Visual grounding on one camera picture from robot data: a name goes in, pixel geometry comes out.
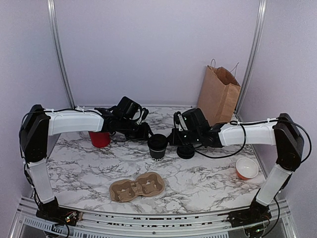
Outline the black plastic cup lid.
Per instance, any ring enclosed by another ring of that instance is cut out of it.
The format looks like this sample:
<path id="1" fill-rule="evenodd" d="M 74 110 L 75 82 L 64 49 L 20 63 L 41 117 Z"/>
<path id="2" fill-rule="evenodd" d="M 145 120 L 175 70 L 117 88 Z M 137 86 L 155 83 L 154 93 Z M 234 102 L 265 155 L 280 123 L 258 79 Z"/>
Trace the black plastic cup lid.
<path id="1" fill-rule="evenodd" d="M 163 134 L 154 134 L 148 139 L 148 147 L 154 151 L 166 149 L 168 144 L 167 137 Z"/>

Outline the black paper coffee cup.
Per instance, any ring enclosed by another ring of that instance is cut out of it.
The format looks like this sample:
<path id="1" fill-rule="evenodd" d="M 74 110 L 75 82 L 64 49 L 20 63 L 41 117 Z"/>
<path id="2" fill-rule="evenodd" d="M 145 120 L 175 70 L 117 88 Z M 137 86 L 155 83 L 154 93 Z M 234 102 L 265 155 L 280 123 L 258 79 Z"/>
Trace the black paper coffee cup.
<path id="1" fill-rule="evenodd" d="M 164 147 L 149 147 L 150 156 L 153 161 L 159 162 L 162 161 L 165 153 L 166 153 L 166 146 Z"/>

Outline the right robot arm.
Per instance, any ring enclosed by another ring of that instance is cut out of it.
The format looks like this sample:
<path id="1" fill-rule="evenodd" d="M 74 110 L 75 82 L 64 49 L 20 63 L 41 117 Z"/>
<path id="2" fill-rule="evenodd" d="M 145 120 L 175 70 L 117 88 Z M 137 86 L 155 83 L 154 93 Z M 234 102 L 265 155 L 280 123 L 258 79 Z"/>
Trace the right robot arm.
<path id="1" fill-rule="evenodd" d="M 174 127 L 167 141 L 178 148 L 181 158 L 190 158 L 200 147 L 223 148 L 250 145 L 256 155 L 259 149 L 271 148 L 275 155 L 265 182 L 253 198 L 244 216 L 256 222 L 269 210 L 270 203 L 288 184 L 292 174 L 311 155 L 312 140 L 303 126 L 294 122 L 287 113 L 276 118 L 243 122 L 232 120 L 209 125 L 198 109 L 174 116 Z"/>

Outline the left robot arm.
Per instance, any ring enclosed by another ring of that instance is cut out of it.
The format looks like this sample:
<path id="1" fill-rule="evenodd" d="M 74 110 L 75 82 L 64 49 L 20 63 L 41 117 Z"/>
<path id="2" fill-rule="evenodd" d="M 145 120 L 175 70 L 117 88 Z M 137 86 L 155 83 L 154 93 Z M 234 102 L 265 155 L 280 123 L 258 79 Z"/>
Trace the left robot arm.
<path id="1" fill-rule="evenodd" d="M 23 117 L 19 146 L 25 161 L 26 178 L 34 189 L 37 216 L 47 220 L 65 220 L 70 209 L 60 207 L 55 196 L 47 162 L 61 134 L 108 132 L 123 134 L 128 140 L 147 140 L 151 129 L 144 121 L 149 111 L 132 102 L 126 108 L 113 106 L 85 109 L 45 109 L 35 104 Z"/>

